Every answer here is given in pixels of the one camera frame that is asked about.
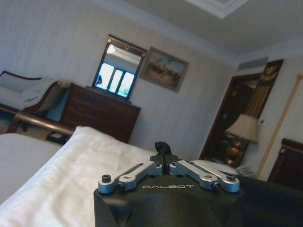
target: wooden bed frame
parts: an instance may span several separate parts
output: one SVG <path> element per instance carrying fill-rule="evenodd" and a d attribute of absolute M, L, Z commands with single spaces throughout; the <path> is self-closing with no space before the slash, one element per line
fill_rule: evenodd
<path fill-rule="evenodd" d="M 64 126 L 58 122 L 43 119 L 22 111 L 15 115 L 7 130 L 7 133 L 15 133 L 20 123 L 29 123 L 67 136 L 71 136 L 74 133 L 74 129 L 71 127 Z"/>

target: lampshade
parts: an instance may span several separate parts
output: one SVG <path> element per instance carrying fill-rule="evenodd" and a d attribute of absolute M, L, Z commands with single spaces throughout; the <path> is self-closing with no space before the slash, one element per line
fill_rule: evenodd
<path fill-rule="evenodd" d="M 236 122 L 229 127 L 226 133 L 238 136 L 251 142 L 258 142 L 258 120 L 257 118 L 240 114 Z"/>

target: wooden headboard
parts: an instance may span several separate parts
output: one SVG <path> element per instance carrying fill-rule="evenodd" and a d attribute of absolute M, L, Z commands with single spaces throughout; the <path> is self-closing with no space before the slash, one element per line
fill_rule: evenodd
<path fill-rule="evenodd" d="M 282 139 L 282 147 L 268 181 L 303 191 L 302 143 Z"/>

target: framed painting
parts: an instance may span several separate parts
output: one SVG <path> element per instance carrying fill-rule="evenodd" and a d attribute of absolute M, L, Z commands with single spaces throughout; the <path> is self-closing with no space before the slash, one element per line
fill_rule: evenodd
<path fill-rule="evenodd" d="M 187 68 L 187 62 L 151 47 L 140 77 L 178 92 Z"/>

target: white cushion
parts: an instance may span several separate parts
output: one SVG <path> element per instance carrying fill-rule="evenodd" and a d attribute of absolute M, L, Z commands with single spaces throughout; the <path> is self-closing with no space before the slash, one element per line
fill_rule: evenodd
<path fill-rule="evenodd" d="M 0 86 L 6 87 L 13 91 L 22 92 L 31 86 L 35 85 L 40 80 L 28 80 L 14 77 L 10 74 L 4 73 L 0 76 Z"/>
<path fill-rule="evenodd" d="M 25 102 L 23 101 L 20 92 L 13 91 L 2 86 L 0 86 L 0 104 L 7 105 L 18 110 L 23 110 L 25 108 Z"/>
<path fill-rule="evenodd" d="M 31 86 L 27 90 L 32 90 L 32 91 L 35 91 L 35 92 L 42 93 L 42 92 L 45 92 L 51 86 L 52 83 L 53 83 L 52 80 L 43 80 L 43 79 L 41 79 L 37 84 Z"/>
<path fill-rule="evenodd" d="M 21 93 L 21 97 L 23 98 L 23 100 L 29 102 L 29 101 L 33 101 L 34 99 L 38 98 L 40 96 L 40 94 L 41 94 L 41 92 L 37 92 L 32 89 L 26 89 L 25 91 L 23 91 Z"/>

